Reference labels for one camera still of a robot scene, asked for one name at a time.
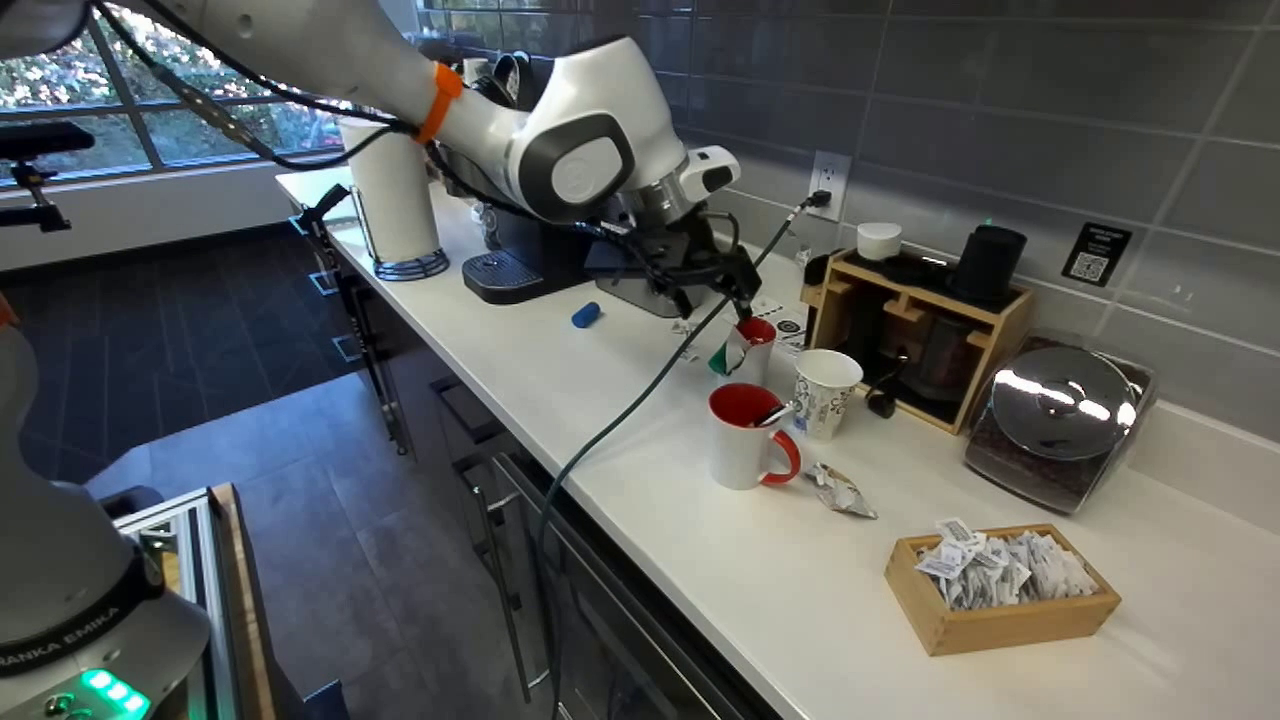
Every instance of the wooden tray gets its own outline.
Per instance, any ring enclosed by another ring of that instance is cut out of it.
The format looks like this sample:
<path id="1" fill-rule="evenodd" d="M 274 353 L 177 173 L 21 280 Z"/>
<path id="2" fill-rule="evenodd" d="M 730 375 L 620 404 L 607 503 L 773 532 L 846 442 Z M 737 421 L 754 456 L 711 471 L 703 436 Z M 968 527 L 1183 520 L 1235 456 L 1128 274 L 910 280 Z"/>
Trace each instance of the wooden tray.
<path id="1" fill-rule="evenodd" d="M 1013 523 L 1013 527 L 982 527 L 982 532 L 988 538 L 1041 532 L 1041 538 L 1053 538 L 1058 549 L 1076 551 L 1065 539 L 1065 532 L 1054 532 L 1053 523 Z M 918 558 L 934 543 L 940 538 L 904 538 L 897 539 L 884 568 L 928 655 L 1090 636 L 1118 610 L 1117 590 L 1076 551 L 1089 575 L 1098 585 L 1097 596 L 955 612 L 944 604 L 932 575 L 916 568 Z"/>

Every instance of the green light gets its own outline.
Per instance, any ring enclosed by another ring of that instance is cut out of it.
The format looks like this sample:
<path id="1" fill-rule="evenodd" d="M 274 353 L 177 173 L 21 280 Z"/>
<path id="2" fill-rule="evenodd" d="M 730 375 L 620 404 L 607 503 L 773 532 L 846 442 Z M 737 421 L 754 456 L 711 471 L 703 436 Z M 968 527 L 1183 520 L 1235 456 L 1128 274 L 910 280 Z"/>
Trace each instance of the green light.
<path id="1" fill-rule="evenodd" d="M 82 674 L 86 676 L 86 687 L 106 687 L 111 686 L 111 674 Z"/>
<path id="2" fill-rule="evenodd" d="M 145 694 L 129 687 L 103 670 L 78 674 L 78 687 L 103 720 L 145 720 L 150 714 L 150 700 Z"/>

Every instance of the blue object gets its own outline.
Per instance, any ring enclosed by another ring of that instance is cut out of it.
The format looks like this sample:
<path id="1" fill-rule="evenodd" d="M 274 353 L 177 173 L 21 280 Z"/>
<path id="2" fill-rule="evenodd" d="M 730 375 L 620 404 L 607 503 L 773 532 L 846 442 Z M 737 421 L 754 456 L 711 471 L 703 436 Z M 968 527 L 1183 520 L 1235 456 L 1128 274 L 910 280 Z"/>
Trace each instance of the blue object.
<path id="1" fill-rule="evenodd" d="M 573 314 L 573 330 L 593 330 L 600 317 L 605 317 L 605 314 L 600 314 L 600 306 L 593 299 L 593 306 L 585 306 L 585 310 Z"/>

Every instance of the red mug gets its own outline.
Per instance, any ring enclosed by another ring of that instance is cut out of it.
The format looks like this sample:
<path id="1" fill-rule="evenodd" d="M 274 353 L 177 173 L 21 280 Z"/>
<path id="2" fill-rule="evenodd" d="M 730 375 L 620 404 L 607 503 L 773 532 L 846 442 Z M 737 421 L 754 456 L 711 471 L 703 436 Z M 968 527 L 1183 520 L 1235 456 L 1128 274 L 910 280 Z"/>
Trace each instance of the red mug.
<path id="1" fill-rule="evenodd" d="M 763 421 L 782 408 L 758 385 L 720 385 L 711 408 L 711 477 L 726 490 L 779 490 L 801 471 L 801 446 Z"/>

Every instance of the mug handle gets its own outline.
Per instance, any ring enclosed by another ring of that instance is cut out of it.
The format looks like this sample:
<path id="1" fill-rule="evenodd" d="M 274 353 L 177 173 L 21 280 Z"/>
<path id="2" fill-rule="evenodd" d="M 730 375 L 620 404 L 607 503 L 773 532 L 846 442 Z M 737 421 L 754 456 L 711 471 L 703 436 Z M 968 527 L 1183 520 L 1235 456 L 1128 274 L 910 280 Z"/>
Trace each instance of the mug handle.
<path id="1" fill-rule="evenodd" d="M 787 469 L 763 471 L 758 483 L 782 490 L 791 477 L 801 477 L 801 446 L 782 430 L 766 432 L 766 442 L 787 456 Z"/>

